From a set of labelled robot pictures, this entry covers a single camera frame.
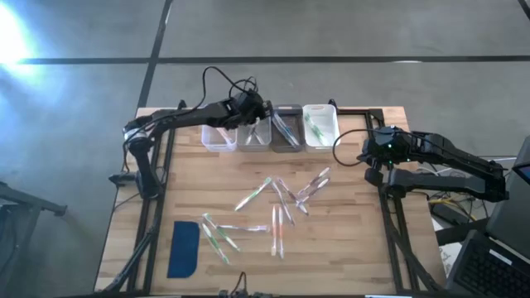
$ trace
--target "wooden tabletop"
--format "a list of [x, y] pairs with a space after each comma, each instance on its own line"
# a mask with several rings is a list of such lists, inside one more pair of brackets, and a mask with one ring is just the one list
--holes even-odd
[[[382, 109], [387, 125], [408, 130], [403, 107]], [[137, 114], [150, 114], [155, 110], [140, 108]], [[339, 124], [341, 132], [365, 128], [360, 116], [339, 116]], [[207, 152], [200, 142], [200, 131], [200, 127], [176, 131], [152, 294], [217, 295], [219, 290], [233, 289], [241, 271], [248, 274], [250, 292], [285, 295], [394, 292], [378, 192], [364, 180], [365, 164], [343, 167], [330, 153]], [[353, 161], [366, 137], [365, 132], [344, 137], [338, 147], [340, 157]], [[136, 170], [131, 156], [128, 164]], [[195, 273], [185, 279], [166, 277], [175, 221], [199, 221], [201, 215], [208, 212], [219, 224], [270, 225], [272, 206], [279, 203], [272, 188], [267, 187], [239, 212], [234, 212], [235, 205], [268, 176], [280, 176], [292, 190], [298, 191], [327, 166], [331, 167], [330, 183], [308, 201], [310, 216], [302, 214], [287, 200], [296, 226], [284, 221], [285, 259], [271, 256], [270, 233], [228, 231], [242, 252], [235, 252], [225, 241], [219, 240], [232, 262], [232, 266], [227, 266], [201, 234]], [[401, 167], [413, 170], [416, 166], [409, 163]], [[123, 187], [118, 192], [116, 204], [136, 193], [133, 186]], [[108, 285], [129, 259], [141, 205], [137, 197], [114, 212], [96, 289]], [[403, 208], [412, 250], [435, 280], [443, 284], [445, 274], [425, 196], [409, 195], [403, 201]], [[400, 260], [407, 284], [402, 256]], [[137, 282], [139, 288], [143, 281], [142, 266]]]

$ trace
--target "clear plastic container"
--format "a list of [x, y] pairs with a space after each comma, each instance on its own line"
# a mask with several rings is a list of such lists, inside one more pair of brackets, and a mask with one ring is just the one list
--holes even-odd
[[[307, 122], [306, 115], [309, 115], [317, 132]], [[303, 108], [303, 118], [306, 151], [312, 153], [331, 152], [333, 143], [340, 135], [335, 107], [331, 104], [307, 104]]]
[[249, 137], [252, 126], [238, 127], [236, 138], [238, 148], [245, 152], [260, 152], [267, 151], [272, 140], [271, 134], [271, 118], [267, 117], [260, 120], [256, 125], [255, 133]]
[[203, 125], [200, 141], [210, 152], [231, 152], [238, 147], [235, 129], [226, 130]]
[[280, 104], [274, 107], [274, 113], [283, 120], [289, 127], [293, 136], [300, 143], [299, 146], [292, 146], [286, 138], [278, 131], [276, 126], [271, 123], [272, 142], [271, 148], [276, 153], [300, 152], [306, 144], [304, 138], [304, 127], [302, 119], [302, 108], [300, 104]]

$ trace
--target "gray floor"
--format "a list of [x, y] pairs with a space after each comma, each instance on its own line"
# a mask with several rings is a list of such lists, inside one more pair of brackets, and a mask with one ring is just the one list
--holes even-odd
[[[0, 23], [20, 34], [0, 54], [148, 57], [163, 4], [0, 2]], [[528, 30], [516, 0], [175, 0], [160, 55], [530, 55]], [[334, 98], [340, 105], [404, 105], [411, 129], [442, 133], [474, 154], [512, 156], [530, 134], [529, 66], [221, 68], [234, 79], [255, 75], [263, 97], [274, 103]], [[107, 177], [119, 171], [121, 128], [135, 112], [147, 65], [0, 67], [0, 180], [69, 205], [64, 218], [41, 217], [16, 297], [89, 293], [115, 195]], [[158, 65], [147, 106], [196, 103], [204, 67]], [[228, 85], [218, 75], [207, 82], [210, 102], [225, 97]]]

